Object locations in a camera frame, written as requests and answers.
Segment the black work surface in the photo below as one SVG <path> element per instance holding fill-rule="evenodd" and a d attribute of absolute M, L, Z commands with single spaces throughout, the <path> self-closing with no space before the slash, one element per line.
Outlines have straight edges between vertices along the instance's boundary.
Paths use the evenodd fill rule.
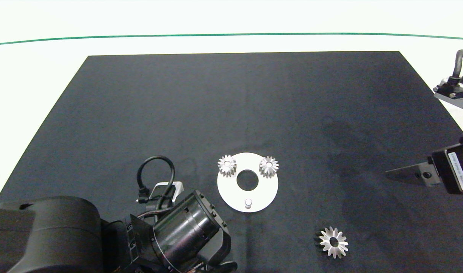
<path fill-rule="evenodd" d="M 0 202 L 88 199 L 106 220 L 142 212 L 136 170 L 176 165 L 228 223 L 239 272 L 461 272 L 463 196 L 384 178 L 455 144 L 461 130 L 399 52 L 91 56 L 13 171 Z M 216 162 L 278 159 L 266 209 L 233 210 Z M 146 166 L 149 187 L 166 163 Z M 315 232 L 344 232 L 349 252 L 318 252 Z"/>

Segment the gear hole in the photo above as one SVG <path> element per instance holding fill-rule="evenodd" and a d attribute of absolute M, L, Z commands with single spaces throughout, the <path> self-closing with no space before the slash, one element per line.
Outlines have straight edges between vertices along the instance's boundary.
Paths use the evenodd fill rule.
<path fill-rule="evenodd" d="M 236 182 L 242 190 L 250 191 L 257 188 L 257 185 L 259 185 L 259 178 L 253 171 L 246 169 L 237 175 Z"/>
<path fill-rule="evenodd" d="M 329 239 L 329 243 L 331 244 L 332 247 L 338 247 L 339 241 L 336 239 L 336 237 L 331 237 Z"/>

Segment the silver gear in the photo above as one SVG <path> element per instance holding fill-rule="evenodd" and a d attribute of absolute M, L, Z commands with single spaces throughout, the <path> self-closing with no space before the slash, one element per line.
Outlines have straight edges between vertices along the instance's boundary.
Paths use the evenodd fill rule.
<path fill-rule="evenodd" d="M 272 177 L 278 170 L 278 162 L 273 157 L 263 157 L 260 161 L 260 173 L 266 177 Z"/>
<path fill-rule="evenodd" d="M 348 242 L 346 242 L 346 237 L 343 236 L 342 231 L 338 232 L 337 228 L 333 229 L 330 226 L 329 229 L 325 228 L 324 231 L 321 231 L 321 233 L 323 236 L 319 237 L 321 239 L 320 244 L 324 245 L 323 251 L 327 251 L 328 256 L 331 256 L 332 254 L 334 259 L 336 259 L 336 256 L 341 259 L 341 254 L 346 256 L 345 251 L 348 251 L 348 248 L 346 247 Z M 336 247 L 332 246 L 330 242 L 330 239 L 333 237 L 338 240 L 338 245 Z"/>
<path fill-rule="evenodd" d="M 224 176 L 232 176 L 236 171 L 236 161 L 231 155 L 225 155 L 218 161 L 218 167 Z"/>

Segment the bevel gear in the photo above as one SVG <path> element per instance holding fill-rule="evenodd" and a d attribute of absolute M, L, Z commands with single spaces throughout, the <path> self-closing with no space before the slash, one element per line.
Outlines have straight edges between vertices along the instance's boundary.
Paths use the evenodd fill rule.
<path fill-rule="evenodd" d="M 260 161 L 260 173 L 265 177 L 272 177 L 278 170 L 278 161 L 273 157 L 263 157 Z"/>
<path fill-rule="evenodd" d="M 346 252 L 348 248 L 346 247 L 348 243 L 346 242 L 346 237 L 343 236 L 343 232 L 339 231 L 335 228 L 333 229 L 331 226 L 329 229 L 325 228 L 324 231 L 321 231 L 323 236 L 320 236 L 321 239 L 320 244 L 324 245 L 323 251 L 327 251 L 327 255 L 331 256 L 336 259 L 336 256 L 341 259 L 341 255 L 346 256 Z M 337 240 L 337 242 L 331 242 L 331 238 Z"/>
<path fill-rule="evenodd" d="M 236 161 L 230 155 L 225 155 L 218 161 L 218 167 L 224 176 L 232 176 L 236 171 Z"/>

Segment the white disc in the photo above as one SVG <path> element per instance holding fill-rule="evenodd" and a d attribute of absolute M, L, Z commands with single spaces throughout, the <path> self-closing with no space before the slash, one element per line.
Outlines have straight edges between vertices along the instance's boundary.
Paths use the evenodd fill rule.
<path fill-rule="evenodd" d="M 260 161 L 263 159 L 261 155 L 242 152 L 232 157 L 236 162 L 235 173 L 227 177 L 218 172 L 217 183 L 221 198 L 233 209 L 242 212 L 256 212 L 266 208 L 277 195 L 277 174 L 265 177 L 260 173 Z M 238 174 L 245 170 L 254 172 L 259 179 L 253 190 L 242 190 L 236 181 Z"/>

